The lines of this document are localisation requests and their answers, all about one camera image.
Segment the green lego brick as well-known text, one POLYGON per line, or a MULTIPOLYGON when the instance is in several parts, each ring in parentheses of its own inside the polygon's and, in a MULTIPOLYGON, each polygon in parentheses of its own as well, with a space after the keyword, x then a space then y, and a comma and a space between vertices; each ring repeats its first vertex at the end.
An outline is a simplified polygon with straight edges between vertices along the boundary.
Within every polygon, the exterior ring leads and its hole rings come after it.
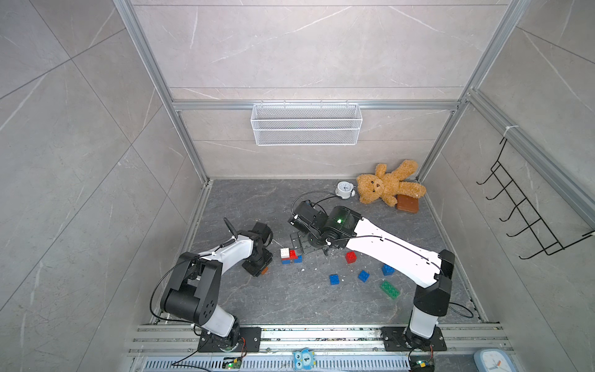
POLYGON ((382 281, 380 284, 381 291, 390 299, 397 299, 400 296, 400 291, 388 281, 382 281))

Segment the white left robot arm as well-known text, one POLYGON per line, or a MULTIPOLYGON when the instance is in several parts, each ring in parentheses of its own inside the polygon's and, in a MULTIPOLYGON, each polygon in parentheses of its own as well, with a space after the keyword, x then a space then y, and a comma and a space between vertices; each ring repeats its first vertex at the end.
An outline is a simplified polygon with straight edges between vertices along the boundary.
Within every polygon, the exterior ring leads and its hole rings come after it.
POLYGON ((274 234, 257 222, 249 230, 237 231, 225 219, 232 237, 199 254, 184 253, 178 258, 160 300, 163 312, 195 324, 218 341, 221 349, 240 342, 237 317, 218 305, 222 275, 236 264, 254 277, 264 274, 273 260, 267 249, 274 234))

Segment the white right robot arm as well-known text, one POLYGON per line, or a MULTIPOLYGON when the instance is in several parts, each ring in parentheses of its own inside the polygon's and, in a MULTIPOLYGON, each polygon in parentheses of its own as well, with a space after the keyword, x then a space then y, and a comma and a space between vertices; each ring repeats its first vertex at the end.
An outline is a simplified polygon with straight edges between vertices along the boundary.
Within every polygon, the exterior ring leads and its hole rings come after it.
POLYGON ((439 331, 439 318, 448 312, 454 253, 437 253, 408 243, 345 206, 336 206, 327 214, 312 202, 302 201, 292 209, 288 222, 308 234, 314 246, 366 254, 415 282, 412 314, 403 339, 411 345, 429 344, 439 331))

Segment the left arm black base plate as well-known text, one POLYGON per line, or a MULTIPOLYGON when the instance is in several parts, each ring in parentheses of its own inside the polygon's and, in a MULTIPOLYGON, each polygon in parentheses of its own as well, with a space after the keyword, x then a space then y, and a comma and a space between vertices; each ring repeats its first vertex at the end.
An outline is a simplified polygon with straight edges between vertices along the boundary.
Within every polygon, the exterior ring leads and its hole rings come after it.
POLYGON ((262 329, 260 327, 240 327, 232 329, 229 336, 216 336, 205 333, 198 345, 200 353, 240 353, 258 352, 260 350, 262 329))

